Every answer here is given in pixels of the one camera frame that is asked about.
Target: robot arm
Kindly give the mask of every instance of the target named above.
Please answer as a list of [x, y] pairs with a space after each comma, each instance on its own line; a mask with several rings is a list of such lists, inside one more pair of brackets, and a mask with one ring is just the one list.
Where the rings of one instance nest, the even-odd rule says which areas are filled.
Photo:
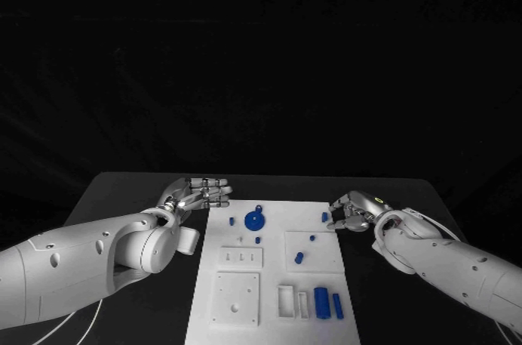
[[67, 315], [191, 254], [190, 210], [227, 207], [226, 180], [180, 179], [155, 208], [50, 230], [0, 252], [0, 330]]
[[330, 206], [345, 219], [330, 229], [355, 232], [373, 223], [374, 251], [390, 265], [417, 274], [452, 299], [522, 333], [522, 269], [455, 238], [443, 239], [441, 226], [416, 211], [392, 207], [368, 194], [348, 192]]

